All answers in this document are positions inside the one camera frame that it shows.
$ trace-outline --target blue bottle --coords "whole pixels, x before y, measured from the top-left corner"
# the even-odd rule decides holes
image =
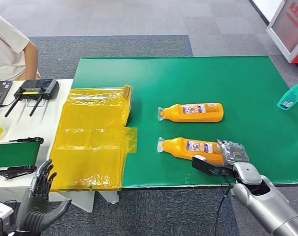
[[[298,83],[293,86],[285,95],[283,95],[277,106],[280,109],[287,111],[298,102]]]

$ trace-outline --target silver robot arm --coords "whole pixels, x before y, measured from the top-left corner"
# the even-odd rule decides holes
[[[237,181],[233,195],[273,236],[298,236],[298,214],[270,180],[251,163],[233,164]]]

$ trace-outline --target bottle cap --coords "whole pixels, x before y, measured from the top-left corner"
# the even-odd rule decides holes
[[[163,152],[164,150],[164,141],[165,140],[162,137],[158,138],[157,147],[158,152]]]
[[[158,120],[161,121],[163,119],[164,119],[164,111],[163,108],[158,107],[158,108]]]

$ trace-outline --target yellow plastic bottle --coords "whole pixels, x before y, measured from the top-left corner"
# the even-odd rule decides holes
[[[223,165],[223,158],[216,142],[206,142],[184,138],[167,139],[159,138],[158,152],[168,152],[175,157],[192,160],[195,155],[201,155],[206,161]]]
[[[223,117],[220,103],[175,104],[168,108],[158,108],[158,119],[174,122],[219,122]]]

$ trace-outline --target green mat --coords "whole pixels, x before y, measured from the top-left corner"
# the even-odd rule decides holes
[[[35,165],[39,148],[39,142],[0,144],[0,168]]]
[[[298,182],[298,104],[277,108],[288,88],[267,56],[81,59],[76,88],[133,87],[127,123],[138,128],[137,154],[126,160],[123,187],[213,185],[190,161],[158,153],[158,137],[242,143],[260,173],[274,183]],[[220,102],[219,123],[158,122],[158,107]]]

